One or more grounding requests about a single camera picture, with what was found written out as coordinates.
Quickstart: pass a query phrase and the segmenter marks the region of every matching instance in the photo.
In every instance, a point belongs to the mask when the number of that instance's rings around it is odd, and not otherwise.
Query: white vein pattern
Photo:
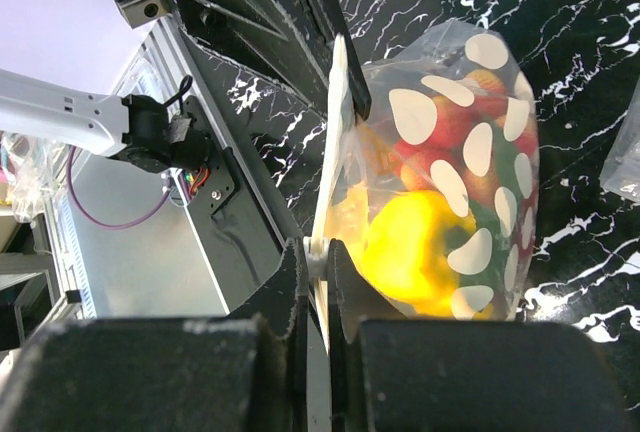
[[[640,75],[640,0],[340,1],[363,63],[392,57],[450,17],[503,34],[536,93],[543,142],[544,219],[529,274],[534,286],[524,291],[519,317],[574,324],[598,343],[615,344],[605,349],[610,362],[621,376],[629,373],[630,352],[620,347],[640,339],[640,208],[602,192],[598,176]],[[229,96],[308,231],[324,124],[244,72]],[[623,391],[634,413],[639,382]]]

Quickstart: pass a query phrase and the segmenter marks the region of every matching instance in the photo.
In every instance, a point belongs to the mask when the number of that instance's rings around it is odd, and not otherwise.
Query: polka dot bag
[[[451,20],[363,70],[371,115],[342,135],[325,236],[408,315],[513,317],[539,158],[533,92],[507,45]]]

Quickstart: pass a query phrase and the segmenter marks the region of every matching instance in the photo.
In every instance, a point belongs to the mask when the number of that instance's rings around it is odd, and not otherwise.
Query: wall
[[[112,92],[148,32],[131,30],[113,0],[0,0],[0,10],[0,68],[96,93]]]

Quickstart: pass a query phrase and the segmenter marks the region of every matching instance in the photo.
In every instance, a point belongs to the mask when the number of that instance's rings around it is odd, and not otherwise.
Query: black cable
[[[193,85],[193,77],[190,75],[185,75],[180,82],[180,87],[178,87],[178,92],[175,95],[171,96],[169,100],[167,100],[164,104],[164,107],[171,107],[177,101],[180,101],[180,109],[182,110],[182,97],[189,92],[189,89]]]

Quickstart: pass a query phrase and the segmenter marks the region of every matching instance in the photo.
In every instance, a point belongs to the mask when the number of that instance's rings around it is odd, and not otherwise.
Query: wire
[[[207,181],[207,179],[209,178],[209,175],[211,175],[211,171],[209,170],[208,167],[200,167],[200,170],[198,170],[198,173],[196,174],[196,178],[193,184],[191,184],[189,193],[191,195],[196,195],[198,193],[198,189],[202,187],[204,183]]]
[[[193,199],[193,196],[191,195],[191,192],[190,192],[191,184],[187,184],[187,181],[184,178],[184,172],[181,172],[178,174],[178,180],[176,185],[177,187],[182,189],[182,193],[187,199],[187,205],[189,205],[189,202],[191,201],[191,199]]]
[[[185,75],[182,78],[182,81],[180,82],[180,86],[178,87],[178,92],[176,92],[175,95],[171,96],[169,100],[167,100],[162,105],[164,107],[170,107],[179,101],[180,110],[182,111],[182,97],[184,96],[184,94],[189,92],[189,89],[191,88],[192,85],[193,85],[193,77],[191,77],[190,75]]]
[[[78,196],[76,195],[76,191],[73,187],[73,179],[71,178],[72,176],[72,167],[73,167],[73,159],[75,158],[76,155],[76,148],[75,147],[71,147],[71,150],[69,151],[69,158],[67,159],[67,187],[69,188],[69,195],[71,197],[71,202],[73,202],[75,204],[75,206],[78,208],[78,210],[80,211],[80,213],[82,215],[84,215],[87,220],[89,220],[89,222],[102,227],[103,229],[108,229],[108,230],[126,230],[126,229],[130,229],[132,227],[135,227],[136,225],[140,225],[141,223],[145,222],[146,220],[150,219],[151,217],[153,217],[156,212],[158,212],[162,206],[164,205],[164,203],[167,201],[167,199],[169,198],[169,194],[171,193],[170,190],[167,190],[163,195],[162,198],[160,199],[160,201],[156,204],[156,206],[151,209],[149,212],[147,212],[145,215],[143,215],[142,217],[133,220],[131,222],[128,222],[126,224],[119,224],[119,225],[110,225],[110,224],[105,224],[104,222],[100,222],[98,219],[94,218],[93,216],[91,216],[89,214],[89,212],[87,212],[85,210],[85,208],[82,206],[82,204],[80,204],[80,201],[78,200]]]
[[[47,249],[42,249],[42,250],[36,249],[36,244],[33,244],[33,251],[36,254],[39,254],[39,255],[53,255],[53,252],[51,252],[50,250],[47,250]]]

